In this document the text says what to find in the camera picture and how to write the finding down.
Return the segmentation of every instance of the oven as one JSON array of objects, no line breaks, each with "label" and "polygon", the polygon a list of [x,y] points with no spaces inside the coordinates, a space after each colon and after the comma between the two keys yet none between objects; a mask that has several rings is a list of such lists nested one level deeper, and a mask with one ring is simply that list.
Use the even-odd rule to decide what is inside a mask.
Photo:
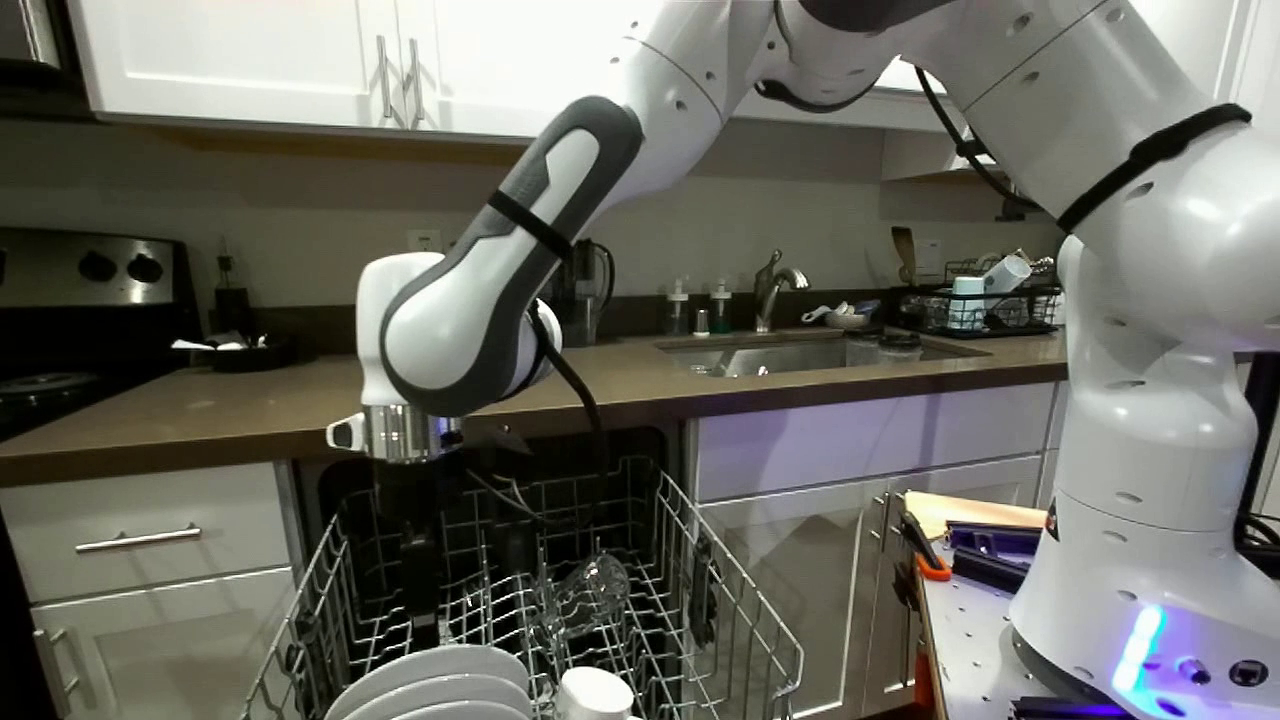
[{"label": "oven", "polygon": [[[0,445],[185,365],[197,338],[185,246],[0,227]],[[0,510],[0,716],[58,716]]]}]

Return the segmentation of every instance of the wall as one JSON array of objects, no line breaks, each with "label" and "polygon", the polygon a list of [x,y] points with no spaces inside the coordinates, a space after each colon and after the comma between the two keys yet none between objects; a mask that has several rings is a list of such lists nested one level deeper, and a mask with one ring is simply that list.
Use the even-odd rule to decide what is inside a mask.
[{"label": "wall", "polygon": [[[410,248],[415,227],[454,235],[501,175],[506,164],[482,159],[250,157],[131,128],[0,124],[0,226],[190,242],[202,298],[215,251],[233,251],[264,310],[353,305],[367,258]],[[748,290],[776,248],[816,290],[881,290],[895,281],[890,226],[945,242],[950,258],[1057,246],[1044,226],[994,226],[989,194],[876,175],[881,132],[734,124],[695,175],[611,209],[591,235],[616,248],[624,298],[675,275]]]}]

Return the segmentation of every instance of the stove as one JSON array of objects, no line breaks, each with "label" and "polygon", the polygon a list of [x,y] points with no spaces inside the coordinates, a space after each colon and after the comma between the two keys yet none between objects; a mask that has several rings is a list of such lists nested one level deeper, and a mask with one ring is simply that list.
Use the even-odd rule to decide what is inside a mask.
[{"label": "stove", "polygon": [[185,365],[202,338],[175,242],[0,227],[0,441]]}]

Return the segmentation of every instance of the faucet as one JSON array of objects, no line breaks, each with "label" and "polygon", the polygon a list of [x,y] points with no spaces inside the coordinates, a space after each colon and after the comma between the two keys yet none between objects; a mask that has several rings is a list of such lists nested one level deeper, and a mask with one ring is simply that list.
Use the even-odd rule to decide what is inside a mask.
[{"label": "faucet", "polygon": [[771,305],[776,305],[776,294],[779,290],[809,290],[809,275],[799,270],[779,270],[779,251],[770,258],[770,265],[755,272],[755,300],[762,300],[762,311],[755,311],[755,338],[770,338],[771,330]]}]

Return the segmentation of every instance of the dishwasher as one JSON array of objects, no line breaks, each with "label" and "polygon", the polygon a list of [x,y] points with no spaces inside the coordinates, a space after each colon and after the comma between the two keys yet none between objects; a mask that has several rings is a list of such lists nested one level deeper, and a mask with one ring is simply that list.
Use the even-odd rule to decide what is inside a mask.
[{"label": "dishwasher", "polygon": [[[332,465],[308,492],[313,561],[244,720],[321,720],[366,674],[441,646],[492,646],[527,668],[533,716],[556,679],[610,668],[641,720],[784,720],[804,649],[770,595],[669,476],[660,433],[492,450],[467,465]],[[616,557],[624,600],[560,633],[549,586]]]}]

